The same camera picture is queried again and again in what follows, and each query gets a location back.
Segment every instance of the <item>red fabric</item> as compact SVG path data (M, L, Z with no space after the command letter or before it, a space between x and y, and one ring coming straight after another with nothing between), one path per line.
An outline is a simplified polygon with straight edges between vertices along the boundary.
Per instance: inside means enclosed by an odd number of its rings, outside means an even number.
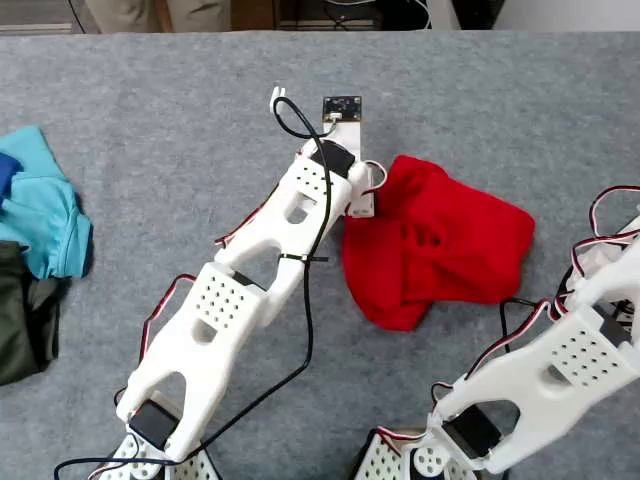
M376 192L376 216L346 218L347 284L369 320L412 330L434 301L514 295L534 228L524 210L400 155Z

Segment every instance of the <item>gray carpet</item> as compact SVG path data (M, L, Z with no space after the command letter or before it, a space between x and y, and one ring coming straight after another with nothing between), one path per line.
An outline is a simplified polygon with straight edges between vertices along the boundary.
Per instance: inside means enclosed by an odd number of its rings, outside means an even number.
M538 225L521 294L539 298L587 236L591 198L639 180L639 51L633 34L1 42L0 131L43 127L95 225L95 259L64 302L60 358L0 388L0 478L50 478L56 463L120 441L111 396L135 367L141 322L174 275L213 257L212 239L269 193L300 145L268 113L274 82L312 119L323 95L363 95L366 158L431 158L528 209ZM604 228L635 203L609 203ZM331 262L313 266L313 363L211 448L226 479L345 478L372 426L424 424L430 383L457 378L499 335L496 307L463 303L435 305L410 334L370 324L343 280L340 233L321 248ZM242 351L214 426L295 367L304 345L298 290ZM637 479L639 395L637 383L602 402L512 478Z

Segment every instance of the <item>blue cloth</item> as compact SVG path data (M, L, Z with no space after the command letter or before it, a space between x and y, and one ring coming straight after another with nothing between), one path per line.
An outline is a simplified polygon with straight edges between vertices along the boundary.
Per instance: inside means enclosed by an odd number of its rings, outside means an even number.
M5 195L9 185L11 185L11 177L20 170L20 162L15 158L0 153L0 198Z
M2 200L0 240L20 244L36 278L84 275L91 223L40 129L25 127L0 138L0 153L22 164Z

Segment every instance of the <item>floor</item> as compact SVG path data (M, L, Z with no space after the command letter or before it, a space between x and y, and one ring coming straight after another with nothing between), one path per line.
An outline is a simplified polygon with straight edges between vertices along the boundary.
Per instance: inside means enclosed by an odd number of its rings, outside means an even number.
M0 35L80 33L69 1L73 2L83 28L97 32L82 0L0 0Z
M74 20L72 3L82 28ZM380 16L368 5L344 9L318 0L281 0L283 30L375 30ZM84 0L0 0L0 35L98 33Z

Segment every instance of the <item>black cable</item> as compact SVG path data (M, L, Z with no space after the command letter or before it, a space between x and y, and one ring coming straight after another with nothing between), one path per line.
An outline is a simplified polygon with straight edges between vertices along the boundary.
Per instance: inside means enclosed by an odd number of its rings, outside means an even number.
M118 403L120 402L120 399L118 398L120 396L120 394L122 392L124 392L127 389L127 387L122 387L120 390L118 390L116 393L113 394L113 406L117 407Z
M82 26L82 22L80 21L80 18L78 17L78 13L76 12L76 8L73 6L72 0L67 0L67 4L69 5L69 8L71 9L71 13L73 14L73 18L75 19L76 23L78 24L78 27L80 27L80 31L82 33L87 33L87 31Z
M333 22L333 30L337 30L338 27L342 28L345 32L348 32L349 29L347 27L345 27L343 25L343 21L344 20L338 20L336 19L336 17L334 17L330 12L329 12L329 8L327 7L326 3L323 3L322 5L322 11L324 12L324 14L327 16L327 18L329 18L329 20L331 20Z
M211 435L204 442L202 442L202 444L200 444L198 448L193 450L184 459L184 461L187 461L195 457L196 455L198 455L198 453L200 453L201 451L206 449L209 445L211 445L213 442L215 442L218 439L218 437L220 437L224 432L226 432L231 427L233 427L240 419L242 419L245 415L247 415L251 410L256 408L269 396L271 396L277 390L279 390L280 388L285 386L287 383L289 383L291 380L293 380L298 375L300 375L309 366L309 363L311 362L311 358L313 356L313 318L311 315L311 298L310 298L310 291L309 291L309 269L311 267L311 262L313 261L312 258L315 256L316 250L318 249L318 246L322 241L322 237L324 236L324 232L327 228L327 224L329 223L329 217L331 215L331 176L330 176L331 172L329 171L329 167L327 166L327 160L324 155L324 150L322 148L322 142L320 141L320 136L318 135L316 130L313 128L313 125L311 125L309 120L307 120L307 117L305 117L305 115L302 113L302 111L298 108L298 106L293 101L289 100L286 97L278 97L273 102L273 111L274 111L274 114L276 115L276 118L278 118L279 116L276 109L279 103L285 103L293 110L293 112L297 115L297 117L303 123L305 128L309 131L309 135L311 136L311 138L313 138L318 148L318 151L320 152L320 158L322 160L322 166L324 168L324 178L325 178L325 186L326 186L326 192L327 192L325 209L324 209L324 218L322 219L322 223L320 225L320 228L318 229L318 233L316 234L315 240L313 241L313 244L311 245L311 248L307 253L307 260L303 261L304 271L303 271L302 285L303 285L303 297L304 297L304 310L305 310L305 315L307 320L307 352L306 352L304 361L298 368L296 368L293 372L291 372L289 375L284 377L278 383L268 388L255 400L253 400L246 407L240 410L240 412L238 412L235 416L233 416L231 420L225 423L213 435ZM117 402L118 393L119 392L116 392L116 395L114 396L114 403ZM79 464L85 464L85 463L105 463L105 462L116 462L120 464L120 466L129 464L129 463L134 463L134 462L147 463L150 465L163 465L163 466L176 466L182 463L182 462L174 462L172 460L162 460L162 459L156 459L156 458L145 458L144 461L142 461L141 459L109 458L109 457L74 458L74 459L66 460L60 463L59 465L57 465L53 470L53 478L54 480L60 480L60 471L63 468L66 468L70 465L79 465Z
M289 135L294 136L296 138L302 138L303 140L310 140L312 138L314 138L314 135L320 139L320 138L325 138L327 136L329 136L332 132L333 132L333 128L331 130L329 130L327 133L322 133L322 134L318 134L315 129L313 130L313 134L307 134L307 133L300 133L297 132L295 130L293 130L292 128L289 127L289 125L287 125L286 123L284 123L284 120L282 120L282 117L280 116L280 114L278 113L278 111L276 110L276 101L278 100L278 98L276 98L273 102L273 115L276 117L276 121L278 122L278 125L280 125L280 127L287 132Z
M507 298L506 300L503 300L502 302L500 302L500 323L502 324L503 338L509 335L509 332L507 329L507 316L505 314L505 306L510 303L516 303L518 305L526 305L528 307L536 308L535 302L532 302L530 300L525 300L523 298L512 297L512 298ZM504 350L507 353L511 352L511 347L509 346L508 343L504 346Z

